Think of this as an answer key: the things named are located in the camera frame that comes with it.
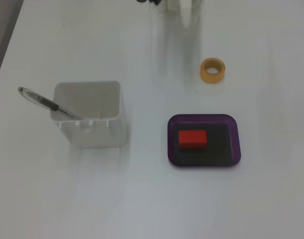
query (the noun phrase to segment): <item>black object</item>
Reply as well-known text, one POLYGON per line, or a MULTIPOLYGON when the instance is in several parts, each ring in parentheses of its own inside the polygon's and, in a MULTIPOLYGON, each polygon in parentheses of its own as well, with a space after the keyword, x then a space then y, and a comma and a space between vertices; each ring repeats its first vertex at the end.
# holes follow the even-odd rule
MULTIPOLYGON (((147 0, 137 0, 138 2, 146 2, 147 0)), ((154 2, 155 5, 159 5, 162 0, 149 0, 149 2, 154 2)))
POLYGON ((174 130, 174 158, 177 166, 214 166, 233 164, 229 130, 226 124, 178 124, 174 130), (206 130, 205 149, 180 149, 178 132, 180 130, 206 130))

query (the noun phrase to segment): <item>purple tray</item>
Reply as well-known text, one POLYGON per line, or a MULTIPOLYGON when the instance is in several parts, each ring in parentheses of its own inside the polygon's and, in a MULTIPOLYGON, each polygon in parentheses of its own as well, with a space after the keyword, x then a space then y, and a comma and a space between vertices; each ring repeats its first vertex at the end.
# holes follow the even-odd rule
POLYGON ((233 166, 241 159, 241 148, 237 130, 236 121, 229 115, 175 115, 167 124, 167 155, 169 161, 178 166, 174 157, 173 137, 175 128, 178 124, 226 124, 229 131, 231 145, 232 163, 229 165, 211 165, 211 166, 233 166))

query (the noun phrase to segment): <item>red cube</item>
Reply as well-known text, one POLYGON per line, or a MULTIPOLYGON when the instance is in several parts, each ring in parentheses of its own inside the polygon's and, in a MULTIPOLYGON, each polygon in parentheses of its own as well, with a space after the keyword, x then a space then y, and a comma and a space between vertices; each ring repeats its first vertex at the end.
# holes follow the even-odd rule
POLYGON ((178 132, 179 148, 206 148, 207 137, 205 130, 180 130, 178 132))

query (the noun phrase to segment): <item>gray wall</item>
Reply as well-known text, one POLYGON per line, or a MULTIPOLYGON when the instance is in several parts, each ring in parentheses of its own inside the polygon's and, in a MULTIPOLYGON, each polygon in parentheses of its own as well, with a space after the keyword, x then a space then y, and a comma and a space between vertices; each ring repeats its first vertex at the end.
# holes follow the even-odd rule
POLYGON ((23 0, 0 0, 0 67, 23 0))

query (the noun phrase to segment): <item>roll of tape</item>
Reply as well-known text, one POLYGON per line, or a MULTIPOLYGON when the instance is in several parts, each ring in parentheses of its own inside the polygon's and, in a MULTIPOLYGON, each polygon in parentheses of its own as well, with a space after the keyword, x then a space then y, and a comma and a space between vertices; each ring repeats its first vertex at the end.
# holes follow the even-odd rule
POLYGON ((207 58, 201 64, 200 77, 203 81, 215 84, 224 78, 225 74, 225 64, 220 59, 217 58, 207 58), (214 68, 218 72, 215 74, 208 73, 206 70, 209 68, 214 68))

